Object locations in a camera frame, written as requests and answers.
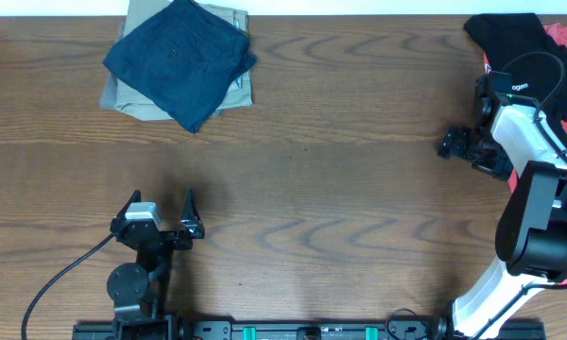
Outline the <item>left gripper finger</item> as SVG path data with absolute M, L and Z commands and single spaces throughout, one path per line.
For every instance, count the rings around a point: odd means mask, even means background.
M 141 201 L 141 192 L 139 190 L 135 190 L 133 192 L 133 194 L 130 196 L 129 200 L 127 201 L 127 203 L 123 206 L 123 208 L 117 213 L 117 215 L 115 216 L 116 219 L 118 220 L 123 220 L 126 218 L 126 212 L 129 209 L 129 206 L 132 203 L 138 203 Z
M 191 187 L 185 192 L 180 222 L 192 239 L 203 239 L 205 237 L 205 228 L 196 208 L 194 191 Z

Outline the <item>navy blue shorts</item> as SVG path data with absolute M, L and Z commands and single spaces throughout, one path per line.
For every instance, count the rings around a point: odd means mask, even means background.
M 255 64 L 248 33 L 190 0 L 170 4 L 116 42 L 103 61 L 117 79 L 196 133 Z

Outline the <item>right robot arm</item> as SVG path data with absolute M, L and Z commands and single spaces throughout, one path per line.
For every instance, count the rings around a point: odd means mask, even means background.
M 511 91 L 508 73 L 475 82 L 473 127 L 451 127 L 438 155 L 518 181 L 499 219 L 496 257 L 432 331 L 434 339 L 534 339 L 541 326 L 508 320 L 539 292 L 567 290 L 567 148 L 542 103 Z

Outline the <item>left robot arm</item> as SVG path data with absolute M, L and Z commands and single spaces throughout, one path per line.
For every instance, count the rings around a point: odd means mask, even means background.
M 144 202 L 136 190 L 113 218 L 110 232 L 117 242 L 136 252 L 136 261 L 116 267 L 108 278 L 107 292 L 115 317 L 127 323 L 157 319 L 164 314 L 173 253 L 189 250 L 205 228 L 191 188 L 185 192 L 181 227 L 162 230 L 157 204 Z

